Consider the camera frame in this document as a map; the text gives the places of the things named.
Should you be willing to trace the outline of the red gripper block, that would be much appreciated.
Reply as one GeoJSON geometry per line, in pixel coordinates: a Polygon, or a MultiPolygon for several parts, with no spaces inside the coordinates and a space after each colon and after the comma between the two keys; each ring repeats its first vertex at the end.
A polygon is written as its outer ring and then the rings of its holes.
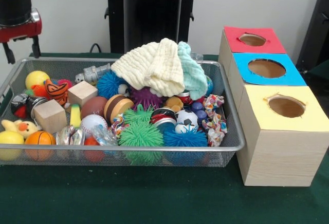
{"type": "MultiPolygon", "coordinates": [[[[32,53],[35,58],[41,56],[39,37],[42,31],[42,21],[28,22],[18,26],[4,27],[1,26],[1,42],[8,42],[21,38],[32,38],[32,53]]],[[[7,61],[9,64],[14,64],[14,54],[9,48],[8,43],[2,43],[7,61]]]]}

